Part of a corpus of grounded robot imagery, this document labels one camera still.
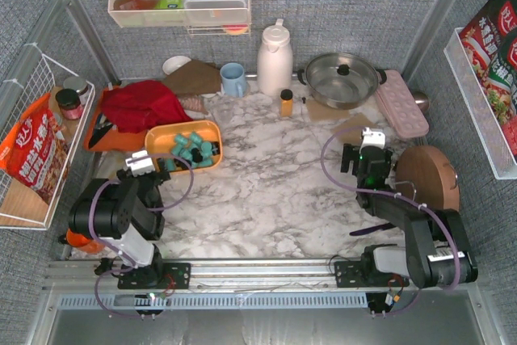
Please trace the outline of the black coffee capsule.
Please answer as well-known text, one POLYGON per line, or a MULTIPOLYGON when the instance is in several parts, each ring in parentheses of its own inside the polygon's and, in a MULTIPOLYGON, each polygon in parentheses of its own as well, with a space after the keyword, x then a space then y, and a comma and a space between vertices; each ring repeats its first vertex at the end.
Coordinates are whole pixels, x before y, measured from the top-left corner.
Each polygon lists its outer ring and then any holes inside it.
POLYGON ((212 142, 212 154, 213 155, 218 155, 221 153, 221 145, 219 142, 217 141, 213 141, 212 142))
POLYGON ((195 163, 201 163, 204 160, 204 156, 199 149, 194 148, 191 150, 192 161, 195 163))

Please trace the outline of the teal coffee capsule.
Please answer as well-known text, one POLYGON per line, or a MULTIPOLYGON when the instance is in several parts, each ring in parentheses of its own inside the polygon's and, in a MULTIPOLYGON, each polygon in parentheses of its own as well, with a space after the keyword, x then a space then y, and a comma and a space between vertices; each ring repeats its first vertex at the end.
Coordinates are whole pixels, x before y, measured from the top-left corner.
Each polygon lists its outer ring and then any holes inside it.
POLYGON ((213 160, 211 158, 205 158, 202 162, 197 164, 198 168, 206 168, 213 165, 213 160))
POLYGON ((193 148, 199 148, 204 142, 203 138, 196 132, 190 133, 189 140, 191 142, 191 147, 193 148))
POLYGON ((170 150, 170 153, 174 156, 181 156, 184 151, 185 147, 183 145, 177 144, 170 150))
POLYGON ((189 143, 189 139, 181 134, 176 134, 174 137, 174 141, 177 145, 181 145, 182 147, 186 146, 189 143))
POLYGON ((213 145, 210 141, 205 141, 201 144, 201 154, 204 157, 211 157, 213 155, 212 149, 213 145))

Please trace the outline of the orange plastic storage basket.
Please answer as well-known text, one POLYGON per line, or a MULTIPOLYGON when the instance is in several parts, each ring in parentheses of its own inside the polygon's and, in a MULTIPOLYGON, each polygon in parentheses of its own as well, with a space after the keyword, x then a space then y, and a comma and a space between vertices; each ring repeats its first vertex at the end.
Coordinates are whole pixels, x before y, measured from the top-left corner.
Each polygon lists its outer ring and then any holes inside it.
POLYGON ((171 174, 179 173, 179 172, 188 172, 191 167, 194 172, 207 170, 218 166, 223 158, 223 149, 222 149, 222 138, 221 131, 219 127, 210 120, 197 120, 191 122, 185 122, 180 124, 167 124, 162 126, 157 126, 148 131, 145 137, 145 149, 148 154, 166 154, 167 156, 174 156, 174 158, 164 158, 159 157, 158 160, 161 160, 165 163, 165 167, 169 170, 171 174), (174 137, 176 134, 181 134, 189 139, 190 133, 196 132, 198 133, 205 141, 217 141, 221 145, 221 153, 218 155, 212 155, 211 158, 213 160, 213 165, 206 168, 198 168, 197 164, 192 161, 191 150, 194 149, 191 147, 191 142, 184 146, 185 151, 181 156, 174 156, 170 153, 170 150, 177 145, 174 141, 174 137))

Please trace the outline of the red cloth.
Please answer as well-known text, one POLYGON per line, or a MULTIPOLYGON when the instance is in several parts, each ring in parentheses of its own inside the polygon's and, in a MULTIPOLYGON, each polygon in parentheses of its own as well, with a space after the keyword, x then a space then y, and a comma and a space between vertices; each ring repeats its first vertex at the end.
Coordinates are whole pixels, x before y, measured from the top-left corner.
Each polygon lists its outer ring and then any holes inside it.
POLYGON ((134 82, 104 93, 100 111, 121 133, 192 121, 177 96, 162 82, 134 82))

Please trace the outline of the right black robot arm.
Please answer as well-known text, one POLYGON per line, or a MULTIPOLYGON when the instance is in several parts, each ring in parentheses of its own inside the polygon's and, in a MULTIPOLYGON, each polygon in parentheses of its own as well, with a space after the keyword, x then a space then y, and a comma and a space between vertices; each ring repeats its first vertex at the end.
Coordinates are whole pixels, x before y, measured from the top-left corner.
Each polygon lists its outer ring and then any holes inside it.
POLYGON ((459 212, 431 210, 395 192, 386 183, 392 155, 373 145, 343 146, 341 171, 356 177, 360 207, 404 232, 405 265, 418 288, 475 282, 478 265, 459 212))

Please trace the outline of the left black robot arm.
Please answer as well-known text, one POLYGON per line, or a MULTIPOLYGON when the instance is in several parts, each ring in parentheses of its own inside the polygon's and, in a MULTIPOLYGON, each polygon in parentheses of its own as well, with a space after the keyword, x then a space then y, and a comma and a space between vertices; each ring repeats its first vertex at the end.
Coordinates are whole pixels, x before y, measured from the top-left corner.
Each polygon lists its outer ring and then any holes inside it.
POLYGON ((148 267, 157 254, 165 219, 159 185, 166 172, 134 177, 119 170, 119 183, 93 179, 69 211, 69 229, 110 247, 129 267, 148 267))

